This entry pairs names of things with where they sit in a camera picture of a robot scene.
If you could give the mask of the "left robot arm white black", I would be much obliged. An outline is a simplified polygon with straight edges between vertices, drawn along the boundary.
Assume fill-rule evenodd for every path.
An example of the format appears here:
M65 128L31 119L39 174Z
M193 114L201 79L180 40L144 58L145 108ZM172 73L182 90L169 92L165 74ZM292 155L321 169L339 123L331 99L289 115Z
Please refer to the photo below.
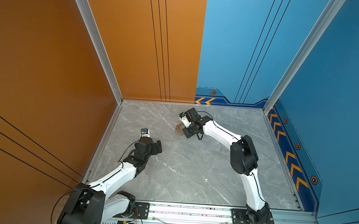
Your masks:
M122 155L119 166L89 184L79 183L73 190L63 194L56 202L68 196L58 219L53 221L54 205L50 224L100 224L102 220L116 215L129 217L136 212L136 196L126 191L119 191L125 183L136 178L145 168L149 158L162 153L160 140L141 137L128 147L134 146L127 156Z

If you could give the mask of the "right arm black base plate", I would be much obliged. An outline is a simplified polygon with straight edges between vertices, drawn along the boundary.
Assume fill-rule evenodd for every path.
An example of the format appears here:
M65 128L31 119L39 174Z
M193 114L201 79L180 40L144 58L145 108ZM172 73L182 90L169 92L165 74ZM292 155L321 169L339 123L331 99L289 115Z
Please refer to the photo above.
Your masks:
M246 209L231 209L231 219L233 224L275 224L272 213L262 214Z

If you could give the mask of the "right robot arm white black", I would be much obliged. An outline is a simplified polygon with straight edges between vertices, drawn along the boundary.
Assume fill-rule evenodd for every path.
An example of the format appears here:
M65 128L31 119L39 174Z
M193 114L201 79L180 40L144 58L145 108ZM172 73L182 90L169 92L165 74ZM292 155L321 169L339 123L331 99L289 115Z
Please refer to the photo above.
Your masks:
M270 205L263 197L258 179L258 154L249 135L240 136L217 124L210 115L202 117L200 111L191 108L179 114L186 138L204 135L214 138L230 150L232 169L240 175L246 193L246 217L248 224L274 224Z

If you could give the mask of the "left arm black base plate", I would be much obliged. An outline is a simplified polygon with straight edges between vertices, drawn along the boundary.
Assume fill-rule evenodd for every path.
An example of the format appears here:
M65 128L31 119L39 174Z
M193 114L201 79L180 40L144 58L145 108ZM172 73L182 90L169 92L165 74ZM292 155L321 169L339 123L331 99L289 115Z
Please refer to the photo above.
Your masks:
M139 214L139 218L142 220L148 219L150 209L150 203L149 202L136 202L133 212L128 215L127 213L123 214L117 214L114 216L114 218L128 218L128 219L134 219L136 218L137 213Z

